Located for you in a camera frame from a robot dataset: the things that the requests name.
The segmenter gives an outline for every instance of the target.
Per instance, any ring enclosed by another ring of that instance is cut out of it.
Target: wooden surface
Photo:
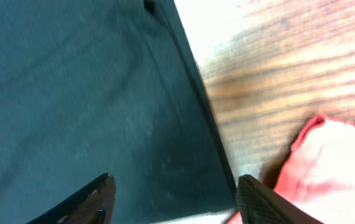
[[[355,121],[355,1],[175,3],[236,180],[276,176],[315,113]]]

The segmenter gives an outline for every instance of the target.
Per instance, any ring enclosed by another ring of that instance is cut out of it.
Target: teal fabric
[[[0,223],[28,222],[105,172],[113,223],[234,206],[175,6],[146,6],[0,0]]]

